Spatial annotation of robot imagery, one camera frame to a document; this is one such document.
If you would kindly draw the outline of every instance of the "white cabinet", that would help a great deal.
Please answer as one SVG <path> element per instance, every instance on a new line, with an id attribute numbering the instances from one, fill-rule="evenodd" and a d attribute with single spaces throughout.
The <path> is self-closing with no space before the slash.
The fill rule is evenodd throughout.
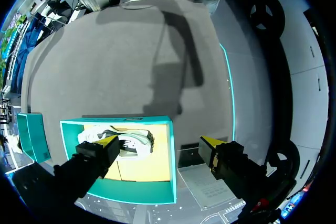
<path id="1" fill-rule="evenodd" d="M 291 74 L 324 66 L 314 32 L 304 15 L 306 0 L 278 0 L 285 12 L 285 28 L 280 37 Z"/>
<path id="2" fill-rule="evenodd" d="M 293 121 L 290 140 L 320 149 L 328 118 L 328 83 L 324 67 L 291 75 Z"/>
<path id="3" fill-rule="evenodd" d="M 324 66 L 317 39 L 303 12 L 286 10 L 285 29 L 280 37 L 290 74 Z"/>
<path id="4" fill-rule="evenodd" d="M 297 193 L 298 190 L 300 190 L 305 185 L 320 153 L 320 149 L 317 150 L 302 146 L 297 146 L 297 148 L 300 154 L 300 168 L 295 178 L 296 185 L 288 197 Z"/>

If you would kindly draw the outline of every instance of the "jeans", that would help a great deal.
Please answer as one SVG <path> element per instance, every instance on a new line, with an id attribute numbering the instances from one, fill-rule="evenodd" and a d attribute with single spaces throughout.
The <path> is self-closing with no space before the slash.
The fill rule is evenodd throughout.
<path id="1" fill-rule="evenodd" d="M 195 3 L 203 3 L 209 11 L 210 15 L 213 15 L 218 7 L 219 0 L 192 0 Z"/>

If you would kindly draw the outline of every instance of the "white sneaker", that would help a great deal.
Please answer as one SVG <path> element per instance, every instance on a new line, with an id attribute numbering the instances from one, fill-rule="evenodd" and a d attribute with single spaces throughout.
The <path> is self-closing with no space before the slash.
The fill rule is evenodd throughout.
<path id="1" fill-rule="evenodd" d="M 153 152 L 154 137 L 147 130 L 118 131 L 111 126 L 93 126 L 78 134 L 78 143 L 96 142 L 109 136 L 118 135 L 121 159 L 143 159 Z"/>

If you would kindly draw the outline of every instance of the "teal shoe box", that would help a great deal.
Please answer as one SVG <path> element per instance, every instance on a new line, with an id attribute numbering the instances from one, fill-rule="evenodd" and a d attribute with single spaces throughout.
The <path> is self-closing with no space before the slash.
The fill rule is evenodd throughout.
<path id="1" fill-rule="evenodd" d="M 176 203 L 176 164 L 173 122 L 168 116 L 151 116 L 139 118 L 78 118 L 60 121 L 62 139 L 67 158 L 76 153 L 77 136 L 85 125 L 112 125 L 113 127 L 128 127 L 139 125 L 166 125 L 167 157 L 169 162 L 170 181 L 136 182 L 113 179 L 97 179 L 88 191 L 89 194 L 108 200 L 124 203 L 161 205 Z M 144 173 L 152 173 L 150 169 L 143 169 Z"/>
<path id="2" fill-rule="evenodd" d="M 18 113 L 16 122 L 24 153 L 37 163 L 50 159 L 42 114 Z"/>

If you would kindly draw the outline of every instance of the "teal led strip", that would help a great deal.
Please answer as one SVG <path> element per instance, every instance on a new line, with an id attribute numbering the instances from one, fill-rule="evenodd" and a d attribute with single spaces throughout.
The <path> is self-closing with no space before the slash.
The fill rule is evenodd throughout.
<path id="1" fill-rule="evenodd" d="M 226 64 L 227 64 L 227 70 L 229 72 L 229 78 L 230 78 L 230 85 L 231 85 L 231 95 L 232 95 L 232 111 L 233 111 L 233 132 L 232 132 L 232 141 L 235 140 L 235 132 L 236 132 L 236 113 L 235 113 L 235 96 L 234 96 L 234 92 L 233 92 L 233 82 L 232 82 L 232 76 L 231 76 L 231 70 L 230 70 L 230 64 L 229 64 L 229 59 L 227 58 L 227 53 L 225 48 L 222 46 L 221 43 L 219 43 L 219 45 L 221 46 L 224 55 L 225 55 L 225 60 L 226 60 Z"/>

